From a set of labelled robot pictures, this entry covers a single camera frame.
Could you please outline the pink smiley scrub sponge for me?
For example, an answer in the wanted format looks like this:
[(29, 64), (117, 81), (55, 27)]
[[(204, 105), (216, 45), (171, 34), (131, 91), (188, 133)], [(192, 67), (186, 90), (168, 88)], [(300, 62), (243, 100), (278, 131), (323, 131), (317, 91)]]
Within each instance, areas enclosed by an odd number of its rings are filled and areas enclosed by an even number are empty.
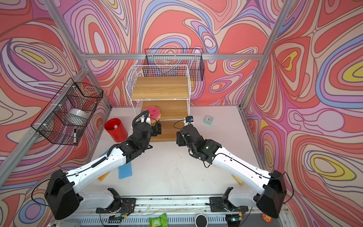
[(151, 126), (154, 126), (161, 117), (161, 111), (156, 106), (147, 107), (146, 110), (150, 111)]

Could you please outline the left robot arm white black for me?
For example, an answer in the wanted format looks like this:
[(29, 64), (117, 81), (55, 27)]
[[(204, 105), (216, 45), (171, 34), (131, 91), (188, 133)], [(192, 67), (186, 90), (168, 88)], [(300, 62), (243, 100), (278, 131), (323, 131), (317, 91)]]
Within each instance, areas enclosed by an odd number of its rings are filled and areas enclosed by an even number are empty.
[(114, 168), (130, 163), (147, 149), (151, 149), (151, 137), (161, 133), (160, 122), (156, 122), (154, 126), (147, 122), (139, 122), (133, 125), (133, 134), (127, 140), (112, 145), (105, 155), (67, 173), (62, 170), (53, 172), (44, 197), (46, 206), (51, 209), (54, 218), (65, 219), (82, 206), (108, 213), (118, 212), (123, 202), (116, 190), (108, 188), (104, 193), (90, 196), (81, 195), (81, 191), (97, 178)]

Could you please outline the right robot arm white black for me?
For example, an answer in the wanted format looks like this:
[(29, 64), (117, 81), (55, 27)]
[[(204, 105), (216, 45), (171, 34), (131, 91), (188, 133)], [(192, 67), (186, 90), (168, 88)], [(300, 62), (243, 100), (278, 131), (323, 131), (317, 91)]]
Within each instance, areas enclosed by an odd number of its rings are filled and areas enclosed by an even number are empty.
[(252, 199), (237, 201), (237, 196), (231, 194), (233, 188), (229, 187), (215, 208), (234, 212), (238, 207), (249, 206), (253, 201), (254, 206), (264, 214), (272, 218), (279, 217), (283, 204), (287, 201), (283, 173), (277, 170), (268, 172), (245, 162), (220, 143), (204, 139), (192, 124), (179, 129), (176, 133), (176, 143), (179, 147), (186, 146), (189, 155), (204, 164), (208, 163), (227, 170), (247, 183), (256, 193)]

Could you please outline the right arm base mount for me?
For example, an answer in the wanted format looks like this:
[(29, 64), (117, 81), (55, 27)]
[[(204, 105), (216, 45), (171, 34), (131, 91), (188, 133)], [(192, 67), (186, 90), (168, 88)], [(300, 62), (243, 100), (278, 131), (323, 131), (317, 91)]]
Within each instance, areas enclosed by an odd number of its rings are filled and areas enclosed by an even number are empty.
[(238, 212), (238, 214), (226, 217), (227, 223), (233, 223), (244, 220), (244, 214), (249, 211), (248, 206), (235, 206), (229, 200), (229, 194), (233, 187), (228, 187), (221, 197), (210, 197), (209, 202), (205, 205), (210, 207), (212, 212)]

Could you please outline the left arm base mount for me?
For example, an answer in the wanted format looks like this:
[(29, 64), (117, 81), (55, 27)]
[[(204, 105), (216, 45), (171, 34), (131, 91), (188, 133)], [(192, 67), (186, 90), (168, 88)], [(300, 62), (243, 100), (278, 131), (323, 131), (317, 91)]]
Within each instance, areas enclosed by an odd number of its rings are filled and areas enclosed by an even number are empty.
[(109, 216), (111, 221), (124, 220), (135, 211), (137, 201), (136, 198), (121, 197), (114, 188), (108, 188), (107, 192), (112, 195), (111, 203), (105, 208), (96, 208), (102, 227), (108, 226), (108, 221), (104, 221), (105, 217), (102, 218), (102, 214), (113, 214)]

